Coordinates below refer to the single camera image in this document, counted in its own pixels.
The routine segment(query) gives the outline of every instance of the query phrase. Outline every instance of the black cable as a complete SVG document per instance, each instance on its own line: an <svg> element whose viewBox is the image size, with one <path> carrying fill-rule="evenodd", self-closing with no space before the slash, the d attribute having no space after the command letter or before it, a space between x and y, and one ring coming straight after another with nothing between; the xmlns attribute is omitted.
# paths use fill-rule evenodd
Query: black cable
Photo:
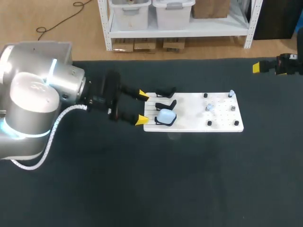
<svg viewBox="0 0 303 227"><path fill-rule="evenodd" d="M40 35L40 37L38 38L38 41L41 39L41 37L42 37L46 32L49 32L49 31L53 30L55 27L59 26L59 25L62 24L63 22L65 22L65 21L67 21L68 19L70 19L70 18L76 16L77 14L79 14L79 13L84 9L85 5L88 4L88 3L90 3L91 1L93 1L93 0L89 0L89 1L87 1L87 2L85 2L85 3L80 2L80 1L74 2L74 3L72 4L73 6L75 6L75 7L80 7L80 6L81 6L82 8L81 8L77 13L75 13L75 14L71 15L70 17L64 19L63 21L59 22L58 24L56 24L54 27L52 27L52 28L50 28L50 29L46 29L46 27L38 27L38 28L36 29L36 32L42 33L42 34Z"/></svg>

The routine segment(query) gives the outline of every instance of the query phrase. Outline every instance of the wooden block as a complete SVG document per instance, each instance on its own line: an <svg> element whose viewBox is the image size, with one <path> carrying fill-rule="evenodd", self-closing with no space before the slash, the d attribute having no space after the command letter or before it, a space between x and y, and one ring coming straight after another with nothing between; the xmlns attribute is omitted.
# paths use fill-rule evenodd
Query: wooden block
<svg viewBox="0 0 303 227"><path fill-rule="evenodd" d="M142 53L155 53L157 47L156 38L135 38L134 51Z"/></svg>
<svg viewBox="0 0 303 227"><path fill-rule="evenodd" d="M167 52L182 52L185 48L185 38L165 38L163 49Z"/></svg>
<svg viewBox="0 0 303 227"><path fill-rule="evenodd" d="M114 39L112 47L115 52L133 52L134 39Z"/></svg>

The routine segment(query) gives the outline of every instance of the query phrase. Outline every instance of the small screw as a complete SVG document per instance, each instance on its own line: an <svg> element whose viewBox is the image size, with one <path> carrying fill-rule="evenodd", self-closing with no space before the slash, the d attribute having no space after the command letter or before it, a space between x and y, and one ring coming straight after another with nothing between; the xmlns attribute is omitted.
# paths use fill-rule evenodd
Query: small screw
<svg viewBox="0 0 303 227"><path fill-rule="evenodd" d="M64 100L66 100L66 99L68 99L68 95L67 95L67 94L63 94L63 95L62 95L62 98L63 98Z"/></svg>

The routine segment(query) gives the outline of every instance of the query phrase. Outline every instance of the black holder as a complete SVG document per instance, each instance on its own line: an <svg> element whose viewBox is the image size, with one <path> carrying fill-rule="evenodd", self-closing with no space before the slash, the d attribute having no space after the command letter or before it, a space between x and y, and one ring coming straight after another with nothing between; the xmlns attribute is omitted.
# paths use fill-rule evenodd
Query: black holder
<svg viewBox="0 0 303 227"><path fill-rule="evenodd" d="M176 119L177 119L177 115L176 115L175 119L170 124L164 124L164 123L159 122L157 120L157 117L155 117L155 122L156 122L157 125L166 125L166 126L170 127L170 126L172 126L174 124L174 122L175 122Z"/></svg>
<svg viewBox="0 0 303 227"><path fill-rule="evenodd" d="M177 105L177 101L175 99L174 101L172 101L170 105L165 105L163 103L156 103L155 107L157 110L161 110L161 109L173 110L176 105Z"/></svg>
<svg viewBox="0 0 303 227"><path fill-rule="evenodd" d="M166 90L157 89L156 95L157 95L157 97L172 98L176 91L177 91L176 87L173 87L171 89L166 89Z"/></svg>

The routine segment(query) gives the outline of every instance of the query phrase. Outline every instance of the blue object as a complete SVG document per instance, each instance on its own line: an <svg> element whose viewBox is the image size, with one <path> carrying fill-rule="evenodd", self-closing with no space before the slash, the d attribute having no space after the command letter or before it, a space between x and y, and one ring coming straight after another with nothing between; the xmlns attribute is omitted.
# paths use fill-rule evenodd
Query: blue object
<svg viewBox="0 0 303 227"><path fill-rule="evenodd" d="M231 90L231 91L229 92L229 94L228 94L228 97L230 98L230 97L232 97L234 94L235 94L235 92L234 92L233 90Z"/></svg>
<svg viewBox="0 0 303 227"><path fill-rule="evenodd" d="M206 111L211 111L213 109L213 106L211 104L208 104L206 107Z"/></svg>
<svg viewBox="0 0 303 227"><path fill-rule="evenodd" d="M176 113L172 110L162 109L160 110L157 121L163 124L171 124L176 118Z"/></svg>
<svg viewBox="0 0 303 227"><path fill-rule="evenodd" d="M295 31L298 32L301 27L303 27L303 11L302 11L301 16L299 18L297 27L295 27Z"/></svg>

